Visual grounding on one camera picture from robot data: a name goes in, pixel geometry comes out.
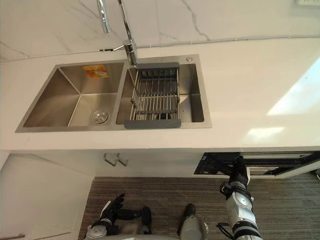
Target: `drain strainer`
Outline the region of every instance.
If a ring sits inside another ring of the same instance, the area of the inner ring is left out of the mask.
[[[94,124],[103,124],[109,118],[109,114],[106,111],[98,110],[92,114],[91,121]]]

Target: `cabinet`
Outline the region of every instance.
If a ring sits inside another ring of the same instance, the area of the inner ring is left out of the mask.
[[[117,153],[128,165],[117,162]],[[94,177],[191,177],[203,155],[201,151],[179,150],[53,150],[40,151],[37,156]]]
[[[92,179],[31,154],[11,154],[0,171],[1,232],[78,239]]]

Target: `sink rim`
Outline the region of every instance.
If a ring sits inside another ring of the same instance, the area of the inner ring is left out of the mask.
[[[192,62],[186,60],[187,57],[192,57]],[[148,57],[140,58],[139,63],[169,63],[169,62],[179,62],[180,64],[190,64],[194,63],[197,67],[197,77],[198,77],[198,86],[200,91],[200,99],[202,104],[202,111],[204,121],[202,122],[182,122],[181,129],[195,129],[195,128],[211,128],[211,118],[208,107],[207,95],[204,86],[204,79],[202,74],[202,68],[200,63],[199,54],[188,54],[188,55],[177,55],[177,56],[163,56],[163,57]],[[37,104],[39,98],[42,96],[45,88],[47,87],[49,81],[51,80],[53,74],[58,68],[61,67],[71,67],[71,66],[82,66],[82,65],[98,65],[98,64],[110,64],[110,63],[123,63],[122,73],[116,93],[115,103],[113,105],[113,111],[109,116],[109,124],[102,125],[88,125],[88,126],[33,126],[26,127],[24,126],[28,117],[30,116],[32,110]],[[120,101],[122,97],[122,92],[125,85],[126,72],[130,68],[130,64],[127,59],[118,59],[118,60],[108,60],[108,61],[91,61],[91,62],[76,62],[68,64],[57,64],[53,67],[50,74],[48,75],[47,80],[44,82],[43,86],[37,93],[36,97],[32,101],[31,105],[24,114],[21,122],[19,123],[15,133],[43,133],[43,132],[89,132],[89,131],[121,131],[121,130],[130,130],[126,129],[122,124],[116,124],[118,111],[120,108]]]

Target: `dish rack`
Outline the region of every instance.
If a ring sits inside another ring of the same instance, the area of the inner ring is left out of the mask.
[[[146,63],[136,67],[127,129],[179,128],[179,63]]]

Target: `stainless steel sink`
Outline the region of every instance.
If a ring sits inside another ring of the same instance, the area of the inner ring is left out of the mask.
[[[211,127],[198,55],[139,61],[170,62],[179,63],[181,127]],[[57,65],[16,132],[125,130],[132,111],[136,73],[127,60]]]

